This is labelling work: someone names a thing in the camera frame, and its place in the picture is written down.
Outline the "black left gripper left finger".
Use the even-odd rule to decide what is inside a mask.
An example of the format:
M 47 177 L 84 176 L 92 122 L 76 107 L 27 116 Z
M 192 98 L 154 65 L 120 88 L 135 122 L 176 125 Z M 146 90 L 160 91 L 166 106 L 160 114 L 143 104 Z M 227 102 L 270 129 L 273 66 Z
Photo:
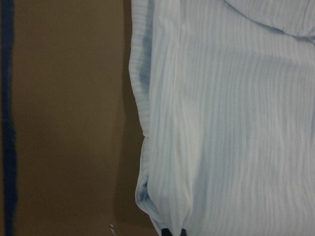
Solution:
M 161 236 L 172 236 L 172 233 L 168 228 L 161 229 Z

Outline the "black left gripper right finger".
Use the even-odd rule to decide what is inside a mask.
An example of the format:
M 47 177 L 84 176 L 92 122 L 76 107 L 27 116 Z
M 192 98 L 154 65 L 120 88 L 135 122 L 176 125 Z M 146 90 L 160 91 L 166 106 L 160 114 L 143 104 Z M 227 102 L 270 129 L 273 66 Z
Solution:
M 187 236 L 187 232 L 185 229 L 181 229 L 180 236 Z

